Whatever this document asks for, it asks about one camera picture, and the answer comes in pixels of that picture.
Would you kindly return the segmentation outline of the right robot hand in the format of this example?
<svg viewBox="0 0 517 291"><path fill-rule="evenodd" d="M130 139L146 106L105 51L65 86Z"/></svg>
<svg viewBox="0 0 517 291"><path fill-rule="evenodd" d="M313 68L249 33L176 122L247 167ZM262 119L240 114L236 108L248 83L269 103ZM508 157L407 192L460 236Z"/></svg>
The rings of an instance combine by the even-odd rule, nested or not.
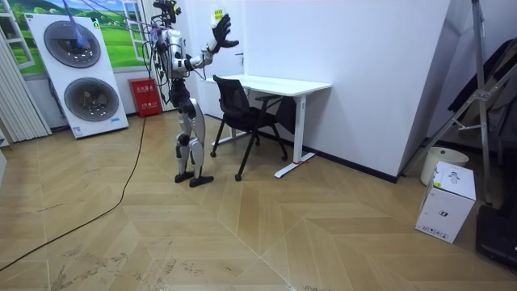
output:
<svg viewBox="0 0 517 291"><path fill-rule="evenodd" d="M213 42L208 46L208 51L216 54L221 48L230 49L239 45L238 40L227 40L226 37L231 32L231 18L224 14L218 24L212 29Z"/></svg>

